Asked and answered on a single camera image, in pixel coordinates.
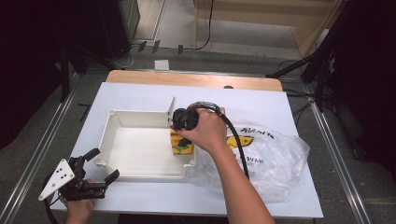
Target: white table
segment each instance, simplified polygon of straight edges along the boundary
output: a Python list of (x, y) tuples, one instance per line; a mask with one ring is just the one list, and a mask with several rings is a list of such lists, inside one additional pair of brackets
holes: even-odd
[[(297, 134), (285, 92), (103, 83), (71, 156), (82, 156), (99, 146), (110, 110), (166, 111), (173, 95), (177, 96), (175, 108), (186, 107), (196, 101), (213, 102), (224, 106), (231, 120), (249, 119), (283, 134)], [(93, 161), (86, 162), (84, 169), (88, 178), (103, 180), (106, 177), (105, 169), (97, 167)], [(284, 201), (268, 203), (267, 206), (274, 217), (323, 217), (308, 166), (299, 184)], [(51, 208), (65, 210), (60, 202)], [(209, 186), (197, 186), (187, 179), (116, 181), (109, 186), (106, 197), (98, 200), (94, 210), (226, 216), (223, 198), (214, 197)]]

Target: hand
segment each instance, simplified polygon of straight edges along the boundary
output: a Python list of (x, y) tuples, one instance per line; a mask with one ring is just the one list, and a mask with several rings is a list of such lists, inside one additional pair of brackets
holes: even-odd
[[(216, 113), (204, 108), (198, 108), (196, 111), (199, 115), (197, 126), (191, 131), (178, 130), (177, 134), (189, 139), (210, 154), (227, 147), (227, 127), (224, 120)], [(223, 107), (220, 108), (220, 111), (225, 114)]]
[[(90, 183), (95, 183), (92, 179), (87, 179)], [(90, 219), (96, 199), (81, 201), (68, 201), (66, 224), (85, 224)]]

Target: aluminum rail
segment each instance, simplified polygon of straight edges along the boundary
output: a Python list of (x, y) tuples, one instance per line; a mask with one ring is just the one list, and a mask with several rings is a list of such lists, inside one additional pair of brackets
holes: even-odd
[[(312, 88), (305, 85), (305, 90), (307, 93), (314, 93)], [(346, 192), (346, 197), (349, 201), (352, 212), (359, 224), (370, 224), (372, 223), (368, 213), (364, 207), (363, 200), (359, 194), (358, 189), (347, 169), (347, 166), (343, 160), (340, 150), (335, 143), (334, 137), (332, 136), (332, 131), (327, 123), (327, 120), (323, 113), (318, 110), (315, 103), (311, 105), (312, 111), (314, 112), (315, 119), (317, 120), (320, 131), (323, 135), (324, 141), (326, 143), (327, 149), (329, 149), (330, 156), (332, 157), (332, 162), (334, 164), (335, 170), (340, 178), (341, 184)]]
[(58, 128), (62, 123), (62, 120), (64, 119), (64, 115), (66, 114), (70, 103), (73, 100), (78, 83), (77, 74), (73, 75), (71, 82), (72, 89), (70, 90), (70, 94), (64, 99), (61, 104), (59, 104), (54, 116), (52, 117), (52, 120), (49, 123), (49, 126), (47, 127), (47, 130), (44, 132), (40, 142), (38, 143), (37, 148), (35, 149), (35, 153), (33, 154), (32, 159), (30, 159), (23, 174), (21, 175), (20, 180), (11, 191), (6, 207), (0, 215), (0, 223), (12, 223), (13, 219), (17, 215), (18, 210), (21, 207), (21, 203), (23, 202), (27, 191), (32, 185), (33, 180), (35, 179), (35, 175), (37, 174), (38, 169), (50, 148), (52, 139), (58, 131)]

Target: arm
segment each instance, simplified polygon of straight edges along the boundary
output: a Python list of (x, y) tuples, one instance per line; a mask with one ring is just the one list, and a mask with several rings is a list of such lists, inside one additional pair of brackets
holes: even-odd
[(177, 134), (191, 140), (212, 156), (219, 171), (230, 223), (275, 223), (227, 146), (224, 121), (205, 109), (197, 109), (197, 112), (198, 125), (191, 131), (181, 130)]

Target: black electrical wire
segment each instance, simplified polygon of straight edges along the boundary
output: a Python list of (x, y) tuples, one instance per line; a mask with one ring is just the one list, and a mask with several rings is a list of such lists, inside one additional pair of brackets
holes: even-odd
[(211, 4), (211, 6), (210, 6), (210, 14), (209, 14), (209, 31), (208, 31), (208, 32), (209, 32), (209, 35), (208, 35), (208, 37), (207, 37), (207, 40), (206, 40), (205, 44), (204, 44), (203, 46), (201, 46), (200, 48), (194, 49), (194, 50), (203, 49), (204, 47), (206, 47), (207, 43), (209, 43), (209, 40), (210, 40), (210, 25), (211, 25), (211, 23), (212, 23), (212, 14), (213, 14), (213, 1), (214, 1), (214, 0), (212, 0), (212, 4)]
[[(280, 71), (280, 65), (282, 65), (282, 64), (284, 64), (284, 63), (297, 63), (298, 62), (298, 60), (286, 60), (286, 61), (283, 61), (283, 62), (281, 62), (281, 63), (279, 63), (278, 65), (277, 65), (277, 71), (279, 72)], [(303, 70), (302, 70), (302, 68), (301, 68), (301, 66), (299, 67), (299, 70), (300, 70), (300, 72), (301, 72), (301, 74), (303, 73)]]
[[(50, 173), (49, 175), (47, 175), (47, 177), (44, 179), (43, 189), (47, 186), (48, 182), (50, 181), (50, 178), (52, 177), (52, 174), (53, 174), (53, 172)], [(52, 211), (50, 210), (50, 206), (53, 205), (55, 202), (50, 204), (48, 199), (44, 199), (43, 202), (44, 202), (44, 205), (46, 206), (46, 213), (47, 213), (47, 216), (49, 217), (50, 223), (58, 224), (58, 221), (56, 220), (55, 216), (52, 214)]]
[(129, 55), (131, 56), (131, 62), (128, 63), (127, 65), (122, 65), (120, 63), (117, 63), (116, 61), (110, 60), (112, 63), (114, 63), (115, 65), (117, 65), (120, 69), (125, 69), (125, 68), (129, 68), (132, 65), (134, 65), (134, 55), (132, 54), (132, 50), (137, 49), (138, 46), (132, 46), (131, 49), (129, 50)]
[(57, 198), (55, 201), (53, 201), (53, 202), (49, 205), (49, 207), (51, 207), (53, 204), (55, 204), (56, 202), (58, 202), (58, 201), (61, 199), (61, 197), (62, 197), (62, 195), (60, 195), (60, 194), (58, 193), (58, 198)]
[(296, 126), (298, 125), (298, 121), (300, 120), (301, 115), (302, 115), (302, 114), (304, 113), (304, 111), (305, 111), (310, 105), (312, 105), (314, 102), (315, 102), (315, 99), (313, 98), (313, 99), (311, 99), (306, 105), (304, 105), (304, 106), (301, 107), (300, 109), (298, 109), (298, 110), (296, 110), (296, 111), (293, 112), (293, 116), (294, 116), (294, 117), (298, 115), (297, 120), (296, 120), (296, 122), (295, 122), (295, 125), (296, 125)]
[(295, 90), (290, 90), (290, 89), (284, 89), (283, 91), (285, 91), (285, 92), (290, 91), (290, 92), (296, 93), (296, 94), (287, 93), (286, 95), (289, 97), (315, 97), (314, 93), (305, 93), (302, 91), (295, 91)]
[[(213, 107), (211, 107), (211, 106), (195, 105), (195, 106), (192, 106), (190, 108), (187, 108), (186, 112), (184, 112), (180, 116), (180, 118), (178, 120), (181, 120), (183, 117), (187, 116), (192, 110), (198, 109), (198, 108), (205, 108), (205, 109), (213, 110)], [(238, 145), (239, 155), (240, 155), (240, 159), (241, 159), (241, 162), (242, 162), (242, 166), (244, 168), (245, 176), (247, 177), (247, 179), (250, 179), (249, 174), (248, 174), (248, 165), (247, 165), (247, 161), (245, 159), (244, 149), (242, 148), (241, 140), (239, 139), (239, 135), (236, 132), (235, 127), (233, 126), (233, 124), (230, 122), (230, 120), (223, 113), (221, 113), (219, 111), (215, 111), (215, 112), (216, 112), (216, 114), (218, 114), (224, 120), (224, 122), (228, 125), (228, 127), (231, 130), (231, 132), (233, 133), (233, 136), (235, 137), (235, 140), (236, 140), (236, 144)]]

